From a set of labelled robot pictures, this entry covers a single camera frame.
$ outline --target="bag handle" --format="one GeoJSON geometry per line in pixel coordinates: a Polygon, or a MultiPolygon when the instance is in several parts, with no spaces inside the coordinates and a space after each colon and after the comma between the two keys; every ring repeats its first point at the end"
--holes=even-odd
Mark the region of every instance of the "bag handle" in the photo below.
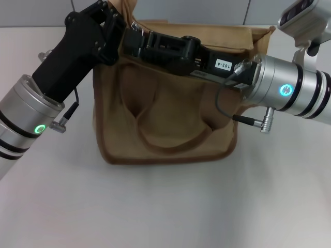
{"type": "Polygon", "coordinates": [[[158,82],[155,81],[156,77],[153,71],[149,70],[145,74],[144,87],[141,87],[136,81],[136,78],[140,77],[141,69],[141,67],[137,68],[134,64],[121,66],[119,81],[123,106],[132,118],[134,118],[137,135],[143,145],[149,151],[162,155],[179,154],[200,146],[213,132],[208,125],[196,137],[173,147],[158,146],[148,140],[141,125],[144,116],[149,113],[156,100],[158,82]]]}
{"type": "Polygon", "coordinates": [[[200,134],[198,134],[196,137],[192,138],[189,141],[183,142],[180,145],[173,146],[173,147],[162,147],[157,146],[148,141],[148,139],[145,137],[143,131],[140,128],[140,121],[142,119],[142,116],[144,113],[148,111],[149,108],[146,108],[144,111],[142,111],[138,117],[136,118],[136,127],[137,127],[137,133],[141,140],[141,142],[144,144],[144,146],[151,152],[161,154],[161,155],[175,155],[184,153],[190,150],[193,150],[197,147],[199,147],[211,134],[212,129],[210,127],[206,127],[200,134]]]}

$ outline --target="white wall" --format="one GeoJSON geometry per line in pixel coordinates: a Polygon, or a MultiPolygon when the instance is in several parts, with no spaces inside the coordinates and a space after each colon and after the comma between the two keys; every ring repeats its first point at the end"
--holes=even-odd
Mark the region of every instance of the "white wall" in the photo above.
{"type": "MultiPolygon", "coordinates": [[[[295,0],[251,0],[246,24],[277,23],[295,0]]],[[[81,11],[96,0],[73,0],[81,11]]],[[[242,25],[249,0],[138,0],[138,19],[167,19],[179,23],[242,25]]],[[[1,0],[0,27],[64,26],[72,11],[70,0],[1,0]]]]}
{"type": "MultiPolygon", "coordinates": [[[[63,34],[0,29],[0,97],[63,34]]],[[[294,51],[276,31],[269,54],[291,59],[294,51]]],[[[328,73],[330,52],[322,46],[318,64],[328,73]]],[[[331,247],[330,126],[277,112],[270,135],[239,125],[224,160],[115,166],[103,161],[92,129],[91,73],[78,91],[67,132],[46,130],[0,181],[1,248],[331,247]]]]}

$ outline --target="cable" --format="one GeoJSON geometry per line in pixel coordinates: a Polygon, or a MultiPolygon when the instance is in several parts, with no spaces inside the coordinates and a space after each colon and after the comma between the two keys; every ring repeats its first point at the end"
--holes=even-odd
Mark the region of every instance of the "cable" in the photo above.
{"type": "Polygon", "coordinates": [[[63,115],[63,117],[66,118],[67,120],[69,120],[71,118],[71,116],[73,115],[73,113],[78,108],[78,106],[79,106],[78,102],[74,102],[72,104],[72,106],[69,108],[69,110],[63,115]]]}
{"type": "Polygon", "coordinates": [[[216,93],[216,98],[215,98],[215,105],[216,105],[217,110],[218,110],[220,113],[222,113],[223,115],[229,117],[230,119],[232,119],[233,116],[230,115],[230,114],[228,114],[227,112],[225,112],[223,109],[221,109],[218,100],[219,100],[219,95],[220,95],[221,91],[222,91],[223,88],[224,88],[224,85],[225,85],[227,82],[233,80],[236,76],[237,76],[237,74],[236,74],[236,73],[233,73],[231,76],[229,76],[227,79],[225,79],[225,81],[224,81],[223,83],[220,84],[220,86],[219,86],[219,88],[218,88],[218,91],[217,91],[217,93],[216,93]]]}
{"type": "Polygon", "coordinates": [[[74,9],[73,0],[70,0],[70,2],[71,2],[72,10],[73,10],[73,11],[76,11],[76,10],[74,9]]]}
{"type": "Polygon", "coordinates": [[[259,120],[255,120],[253,118],[249,118],[249,117],[245,117],[245,116],[241,116],[241,115],[230,115],[227,112],[225,112],[221,106],[219,105],[219,95],[222,91],[222,89],[224,88],[224,85],[233,80],[236,76],[238,76],[239,74],[241,74],[242,72],[244,72],[245,70],[251,68],[252,63],[249,60],[244,60],[243,62],[239,63],[236,67],[235,70],[233,72],[233,74],[231,76],[229,76],[227,79],[224,80],[224,82],[222,82],[218,88],[218,91],[216,93],[216,97],[215,97],[215,106],[217,108],[217,110],[223,114],[224,116],[229,117],[230,119],[234,120],[234,121],[238,121],[250,126],[256,126],[258,127],[259,125],[261,125],[261,122],[259,120]]]}
{"type": "Polygon", "coordinates": [[[250,2],[251,2],[251,0],[249,0],[249,2],[248,2],[248,6],[247,6],[247,10],[246,10],[246,14],[245,14],[245,18],[244,18],[243,25],[246,25],[246,19],[247,19],[247,15],[248,15],[249,7],[250,7],[250,2]]]}
{"type": "Polygon", "coordinates": [[[79,97],[78,97],[77,88],[74,89],[74,94],[76,96],[76,102],[79,103],[79,97]]]}

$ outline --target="bag strap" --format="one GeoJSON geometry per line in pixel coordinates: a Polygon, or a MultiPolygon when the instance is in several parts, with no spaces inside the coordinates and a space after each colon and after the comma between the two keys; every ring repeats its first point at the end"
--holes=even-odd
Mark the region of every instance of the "bag strap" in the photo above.
{"type": "Polygon", "coordinates": [[[182,144],[179,144],[177,146],[173,147],[162,147],[157,146],[148,141],[148,139],[145,137],[143,131],[140,128],[140,121],[142,119],[142,116],[144,115],[144,112],[148,111],[148,109],[145,109],[137,118],[136,118],[136,127],[137,127],[137,133],[141,140],[141,142],[144,144],[144,146],[151,152],[161,154],[161,155],[175,155],[184,153],[190,150],[193,150],[197,147],[199,147],[204,141],[212,134],[212,129],[210,127],[206,127],[200,134],[198,134],[196,137],[192,138],[189,141],[186,141],[182,144]]]}

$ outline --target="black cable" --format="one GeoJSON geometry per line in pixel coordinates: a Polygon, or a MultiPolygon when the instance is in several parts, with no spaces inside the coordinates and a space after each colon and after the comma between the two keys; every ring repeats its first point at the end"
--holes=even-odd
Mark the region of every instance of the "black cable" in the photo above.
{"type": "Polygon", "coordinates": [[[247,19],[249,7],[250,7],[250,2],[251,2],[251,0],[248,1],[248,6],[247,6],[247,10],[246,10],[246,14],[245,14],[243,25],[246,25],[246,19],[247,19]]]}
{"type": "Polygon", "coordinates": [[[76,102],[79,103],[79,97],[78,97],[77,88],[74,89],[74,94],[76,96],[76,102]]]}
{"type": "Polygon", "coordinates": [[[70,2],[71,2],[72,10],[75,11],[75,9],[74,9],[74,4],[73,4],[73,0],[70,0],[70,2]]]}
{"type": "Polygon", "coordinates": [[[231,76],[229,76],[227,79],[225,79],[225,81],[220,84],[219,88],[218,88],[218,91],[216,93],[216,97],[215,97],[215,106],[217,108],[217,110],[223,114],[224,116],[227,116],[229,117],[230,119],[234,120],[234,121],[238,121],[238,122],[241,122],[241,123],[244,123],[244,124],[247,124],[247,125],[250,125],[250,126],[254,126],[254,123],[255,123],[255,119],[253,118],[249,118],[249,117],[245,117],[245,116],[241,116],[241,115],[230,115],[228,114],[227,112],[225,112],[221,106],[219,105],[219,95],[221,93],[221,91],[223,90],[224,88],[224,85],[228,82],[228,81],[231,81],[233,80],[235,77],[237,76],[236,73],[233,73],[231,76]]]}
{"type": "Polygon", "coordinates": [[[74,102],[73,105],[69,108],[69,110],[63,115],[63,117],[69,120],[73,115],[73,113],[78,108],[78,106],[79,106],[78,102],[74,102]]]}
{"type": "Polygon", "coordinates": [[[228,81],[231,81],[233,80],[235,77],[237,76],[236,73],[233,73],[231,76],[229,76],[227,79],[225,79],[225,81],[220,84],[219,88],[218,88],[218,91],[216,93],[216,98],[215,98],[215,105],[216,105],[216,108],[217,110],[222,113],[223,115],[229,117],[230,119],[232,119],[232,115],[228,114],[227,112],[225,112],[223,109],[221,109],[221,106],[219,105],[219,95],[221,93],[221,91],[223,90],[224,88],[224,85],[228,82],[228,81]]]}

